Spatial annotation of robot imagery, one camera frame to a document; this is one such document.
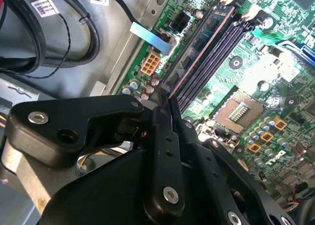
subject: green circuit board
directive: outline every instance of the green circuit board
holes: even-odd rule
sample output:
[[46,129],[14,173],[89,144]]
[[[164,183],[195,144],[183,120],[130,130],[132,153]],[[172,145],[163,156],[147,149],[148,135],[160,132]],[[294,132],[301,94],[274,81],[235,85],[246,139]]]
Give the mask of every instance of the green circuit board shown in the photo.
[[[259,181],[263,181],[273,198],[291,193],[295,184],[310,182],[315,178],[315,69],[296,55],[278,57],[274,50],[283,50],[281,42],[289,40],[296,44],[307,45],[315,50],[315,0],[246,0],[237,12],[246,15],[250,8],[258,7],[268,14],[268,21],[248,32],[216,70],[208,83],[199,92],[189,107],[182,113],[190,118],[198,128],[205,121],[213,122],[204,133],[213,136],[214,128],[224,130],[234,140],[224,140],[232,155],[242,161],[242,165]],[[215,0],[168,0],[164,11],[158,18],[153,32],[167,32],[176,39],[176,46],[169,56],[161,56],[155,76],[162,80],[181,51],[186,47],[189,37],[194,34],[200,21],[193,15],[196,9],[206,11],[213,7]],[[170,24],[179,12],[190,16],[183,32],[173,32]],[[146,85],[152,76],[141,72],[152,46],[145,43],[131,65],[118,94],[127,88],[129,94],[141,99]],[[234,57],[240,57],[240,68],[231,68]],[[257,84],[268,83],[267,90],[259,90]],[[131,88],[136,82],[137,89]],[[256,104],[253,110],[260,110],[257,116],[244,104],[240,111],[243,115],[254,116],[240,130],[219,120],[227,108],[232,109],[236,94],[247,96],[247,101]],[[279,120],[279,127],[268,126],[264,132],[267,137],[258,136],[256,147],[249,144],[248,137],[256,133],[266,118]],[[306,151],[297,154],[296,144]],[[270,157],[271,150],[275,157]]]

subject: capacitor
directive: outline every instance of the capacitor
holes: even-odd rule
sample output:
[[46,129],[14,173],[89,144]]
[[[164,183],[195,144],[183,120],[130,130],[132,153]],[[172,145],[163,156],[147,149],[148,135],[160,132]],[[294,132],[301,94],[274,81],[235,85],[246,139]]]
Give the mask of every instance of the capacitor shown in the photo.
[[152,78],[152,80],[151,80],[151,85],[157,86],[158,84],[159,84],[159,79],[157,79],[157,78]]
[[252,145],[254,143],[254,140],[250,136],[245,137],[245,141],[249,144]]
[[297,158],[299,158],[301,156],[300,152],[295,148],[295,147],[291,147],[290,148],[291,153],[293,153],[294,156],[296,156]]
[[147,99],[149,99],[149,95],[147,93],[142,93],[141,94],[141,99],[147,100]]
[[130,87],[133,88],[134,90],[137,90],[138,87],[139,87],[138,81],[136,81],[136,80],[132,80],[129,85],[130,85]]
[[275,125],[275,121],[272,118],[270,118],[270,117],[265,118],[264,121],[265,121],[265,123],[267,123],[270,126],[274,126]]
[[265,150],[265,154],[271,159],[273,159],[276,156],[272,149]]
[[253,139],[253,140],[258,140],[259,139],[259,136],[255,133],[255,132],[251,132],[250,133],[250,137]]
[[265,81],[259,81],[257,86],[260,91],[267,91],[270,88],[269,83]]
[[263,129],[263,130],[269,130],[270,127],[268,124],[266,124],[265,122],[264,123],[260,123],[259,126]]
[[266,176],[265,176],[265,174],[264,174],[263,172],[259,172],[258,175],[259,175],[260,179],[261,179],[263,182],[266,182],[266,181],[267,181],[267,178],[266,178]]
[[260,167],[260,168],[264,168],[264,167],[265,167],[265,163],[262,161],[261,158],[256,158],[256,159],[254,160],[254,162],[255,162],[256,165],[257,165],[258,167]]
[[207,97],[203,97],[203,98],[201,99],[201,101],[202,101],[202,105],[203,105],[203,106],[208,106],[209,103],[210,103],[210,101],[208,100]]
[[278,144],[281,145],[282,147],[288,147],[289,146],[289,143],[287,142],[287,140],[283,139],[283,138],[280,138],[278,141]]
[[208,91],[206,93],[206,96],[207,96],[208,101],[212,101],[215,98],[214,94],[211,91]]
[[255,132],[256,132],[258,135],[263,135],[263,134],[264,134],[264,131],[263,131],[263,129],[261,129],[261,128],[255,128]]
[[306,151],[306,148],[304,147],[304,145],[300,142],[296,143],[295,144],[295,148],[301,153],[301,154],[305,154],[307,151]]
[[146,85],[146,92],[152,94],[154,92],[154,87],[151,85]]
[[124,95],[130,95],[130,94],[131,94],[130,87],[129,87],[129,86],[125,86],[125,87],[123,88],[122,93],[123,93]]
[[193,15],[194,17],[197,19],[197,20],[201,20],[203,18],[203,11],[199,10],[199,9],[196,9],[194,12],[193,12]]

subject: wire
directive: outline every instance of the wire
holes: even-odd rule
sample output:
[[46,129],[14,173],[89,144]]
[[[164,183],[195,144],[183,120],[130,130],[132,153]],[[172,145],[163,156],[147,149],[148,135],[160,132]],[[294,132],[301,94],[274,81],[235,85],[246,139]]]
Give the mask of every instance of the wire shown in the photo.
[[69,29],[69,26],[68,26],[68,23],[67,23],[66,19],[60,13],[58,13],[58,15],[63,20],[63,23],[64,23],[64,25],[66,27],[66,30],[67,30],[67,35],[68,35],[68,48],[67,48],[66,53],[63,56],[63,59],[61,60],[60,64],[56,67],[56,69],[52,73],[47,75],[47,76],[42,76],[42,77],[29,76],[29,75],[24,75],[24,76],[26,76],[28,78],[33,78],[33,79],[46,79],[46,78],[49,78],[52,75],[54,75],[60,69],[60,67],[64,64],[65,59],[67,58],[67,56],[68,56],[68,54],[70,52],[70,49],[71,49],[71,34],[70,34],[70,29]]
[[[84,6],[78,0],[64,0],[64,1],[67,2],[81,16],[80,23],[87,24],[90,31],[90,45],[85,55],[76,60],[71,60],[68,58],[65,59],[64,57],[62,58],[45,57],[45,59],[41,62],[41,65],[48,66],[48,67],[56,67],[57,69],[52,73],[52,75],[56,73],[56,71],[58,71],[59,68],[71,68],[71,67],[75,67],[79,65],[88,64],[97,57],[100,51],[99,34],[98,34],[98,31],[96,29],[94,22],[91,19],[90,14],[85,10]],[[0,57],[0,65],[1,65],[0,70],[4,72],[8,72],[8,73],[23,74],[24,76],[27,76],[25,74],[28,74],[34,71],[34,68],[27,69],[25,68],[26,65],[30,66],[37,59],[38,59],[37,56],[33,58],[25,58],[25,59],[5,59],[5,58]]]
[[120,7],[122,7],[122,9],[124,10],[125,14],[127,15],[127,17],[129,18],[131,22],[135,22],[141,25],[140,22],[138,22],[138,20],[135,19],[132,12],[128,8],[127,4],[123,0],[115,0],[115,1],[120,5]]
[[3,3],[3,10],[2,10],[2,15],[1,15],[1,18],[0,18],[0,30],[4,24],[4,20],[5,20],[5,17],[6,17],[6,13],[7,13],[7,9],[8,9],[8,2],[9,0],[3,0],[2,3]]

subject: electrolytic capacitor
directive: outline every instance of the electrolytic capacitor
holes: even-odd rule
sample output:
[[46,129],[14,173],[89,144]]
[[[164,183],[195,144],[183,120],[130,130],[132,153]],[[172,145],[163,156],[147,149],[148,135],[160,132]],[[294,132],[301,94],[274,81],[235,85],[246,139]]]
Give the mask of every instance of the electrolytic capacitor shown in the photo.
[[267,178],[266,178],[266,176],[265,176],[265,174],[264,174],[263,172],[259,172],[258,175],[259,175],[260,179],[261,179],[263,182],[266,182],[266,181],[267,181]]
[[154,87],[151,85],[146,85],[146,92],[152,94],[154,92]]
[[300,153],[299,151],[295,148],[295,147],[291,147],[290,148],[291,153],[293,153],[294,156],[296,156],[297,158],[300,157]]
[[142,93],[141,94],[141,99],[145,99],[145,100],[149,99],[148,94],[147,93]]
[[258,139],[259,139],[259,136],[258,136],[255,132],[251,132],[251,133],[250,133],[250,137],[251,137],[253,140],[258,140]]
[[300,142],[296,143],[295,144],[295,148],[301,153],[301,154],[305,154],[307,151],[306,151],[306,148],[304,147],[304,145]]
[[269,158],[271,158],[271,159],[274,159],[275,156],[276,156],[276,154],[273,152],[272,149],[267,149],[267,150],[265,150],[265,154],[266,154]]
[[151,85],[157,86],[159,84],[159,78],[158,77],[153,77],[151,79]]
[[210,102],[209,102],[209,100],[208,100],[207,97],[203,97],[203,98],[201,99],[201,101],[202,101],[202,105],[203,105],[203,106],[208,106],[208,105],[210,104]]
[[264,131],[263,131],[263,129],[261,129],[261,128],[255,128],[255,132],[256,132],[258,135],[263,135],[263,134],[264,134]]
[[260,168],[264,168],[265,167],[265,163],[263,162],[263,160],[261,158],[256,158],[254,160],[254,162],[256,163],[256,165]]
[[259,126],[260,126],[263,130],[269,130],[269,129],[270,129],[269,125],[266,124],[266,123],[260,123]]
[[129,87],[129,86],[125,86],[125,87],[123,88],[122,94],[124,94],[124,95],[130,95],[130,94],[131,94],[130,87]]
[[139,87],[138,81],[136,81],[136,80],[132,80],[129,85],[130,85],[130,87],[133,88],[134,90],[137,90],[138,87]]
[[274,126],[275,125],[275,121],[272,118],[270,118],[270,117],[265,118],[264,121],[265,121],[265,123],[267,123],[270,126]]
[[283,139],[283,138],[280,138],[278,140],[278,144],[281,145],[282,147],[286,148],[289,146],[289,143],[287,142],[287,140]]
[[245,137],[245,141],[249,144],[252,145],[254,143],[254,140],[250,136]]
[[203,18],[203,11],[199,10],[199,9],[196,9],[194,12],[193,12],[193,15],[194,17],[197,19],[197,20],[200,20]]

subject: black plastic bracket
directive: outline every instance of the black plastic bracket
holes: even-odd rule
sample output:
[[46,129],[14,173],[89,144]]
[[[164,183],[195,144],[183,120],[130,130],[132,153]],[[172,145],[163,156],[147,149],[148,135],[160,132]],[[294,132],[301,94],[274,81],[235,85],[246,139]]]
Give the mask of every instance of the black plastic bracket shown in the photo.
[[[75,164],[96,132],[103,142],[118,144],[113,135],[121,121],[139,118],[143,109],[129,95],[25,102],[12,108],[5,134],[16,150],[47,166],[64,168]],[[34,111],[47,115],[48,122],[29,121]]]

